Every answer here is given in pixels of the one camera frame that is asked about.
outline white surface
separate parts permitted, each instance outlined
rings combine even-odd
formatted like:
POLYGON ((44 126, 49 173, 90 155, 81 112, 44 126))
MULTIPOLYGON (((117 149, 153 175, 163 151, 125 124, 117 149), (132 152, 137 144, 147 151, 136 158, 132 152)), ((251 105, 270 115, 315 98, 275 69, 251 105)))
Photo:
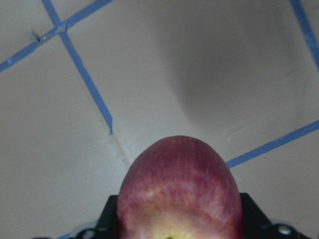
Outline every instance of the white surface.
MULTIPOLYGON (((40 1, 9 2, 0 3, 3 60, 30 43, 15 36, 25 26, 52 27, 40 1)), ((89 2, 53 4, 64 20, 89 2)), ((0 74, 1 239, 58 237, 96 220, 129 164, 162 137, 197 137, 229 160, 319 119, 317 70, 289 1, 116 0, 68 34, 114 136, 59 37, 0 74)), ((314 237, 317 135, 232 170, 270 217, 314 237), (294 211, 295 185, 306 203, 294 211)))
POLYGON ((310 238, 319 234, 319 132, 241 164, 231 172, 270 219, 292 223, 310 238))

